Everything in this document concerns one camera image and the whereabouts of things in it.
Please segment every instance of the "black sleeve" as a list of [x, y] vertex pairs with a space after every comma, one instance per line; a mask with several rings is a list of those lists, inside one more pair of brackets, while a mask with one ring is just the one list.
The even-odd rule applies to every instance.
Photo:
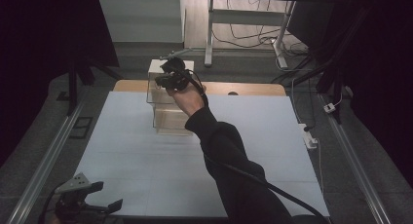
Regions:
[[204, 107], [189, 118], [185, 128], [200, 139], [206, 155], [206, 169], [215, 179], [233, 223], [292, 223], [285, 206], [273, 192], [209, 160], [265, 180], [264, 169], [248, 159], [242, 138], [234, 126], [217, 122], [209, 108]]

